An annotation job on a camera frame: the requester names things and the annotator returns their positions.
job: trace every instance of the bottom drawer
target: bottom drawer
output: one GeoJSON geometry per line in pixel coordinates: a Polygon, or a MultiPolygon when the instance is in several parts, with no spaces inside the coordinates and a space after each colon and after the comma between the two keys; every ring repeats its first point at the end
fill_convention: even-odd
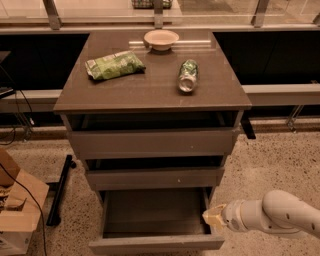
{"type": "Polygon", "coordinates": [[[205,224],[205,189],[122,190],[105,193],[102,237],[95,254],[216,250],[224,239],[205,224]]]}

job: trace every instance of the can lid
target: can lid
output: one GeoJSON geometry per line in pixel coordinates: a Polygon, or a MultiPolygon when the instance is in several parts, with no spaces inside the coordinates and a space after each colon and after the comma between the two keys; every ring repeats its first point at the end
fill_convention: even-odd
{"type": "Polygon", "coordinates": [[[180,77],[179,88],[183,92],[191,92],[196,86],[196,78],[194,76],[180,77]]]}

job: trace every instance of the box flap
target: box flap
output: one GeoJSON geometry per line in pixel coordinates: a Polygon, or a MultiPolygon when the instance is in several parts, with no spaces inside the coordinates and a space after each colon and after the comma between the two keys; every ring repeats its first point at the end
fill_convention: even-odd
{"type": "MultiPolygon", "coordinates": [[[[0,148],[0,163],[13,178],[17,177],[20,171],[20,167],[7,153],[7,151],[2,148],[0,148]]],[[[13,183],[14,181],[3,171],[3,169],[0,166],[0,186],[7,187],[11,186],[13,183]]]]}
{"type": "MultiPolygon", "coordinates": [[[[42,208],[49,186],[23,169],[20,170],[16,180],[29,189],[42,208]]],[[[29,193],[17,182],[13,184],[5,206],[23,203],[25,199],[27,200],[22,211],[2,211],[0,213],[1,231],[32,232],[36,230],[40,218],[40,210],[29,193]]]]}

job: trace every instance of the green snack bag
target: green snack bag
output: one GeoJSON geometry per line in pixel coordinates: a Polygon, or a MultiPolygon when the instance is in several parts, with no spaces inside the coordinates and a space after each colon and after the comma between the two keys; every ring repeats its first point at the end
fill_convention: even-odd
{"type": "Polygon", "coordinates": [[[124,51],[85,62],[94,80],[107,80],[145,70],[145,65],[131,51],[124,51]]]}

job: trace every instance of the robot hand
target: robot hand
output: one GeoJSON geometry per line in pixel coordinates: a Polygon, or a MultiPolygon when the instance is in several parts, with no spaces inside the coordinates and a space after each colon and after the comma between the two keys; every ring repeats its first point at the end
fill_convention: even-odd
{"type": "Polygon", "coordinates": [[[281,190],[268,192],[262,200],[236,200],[211,208],[203,218],[211,226],[236,232],[260,230],[286,238],[309,233],[320,238],[320,211],[281,190]]]}

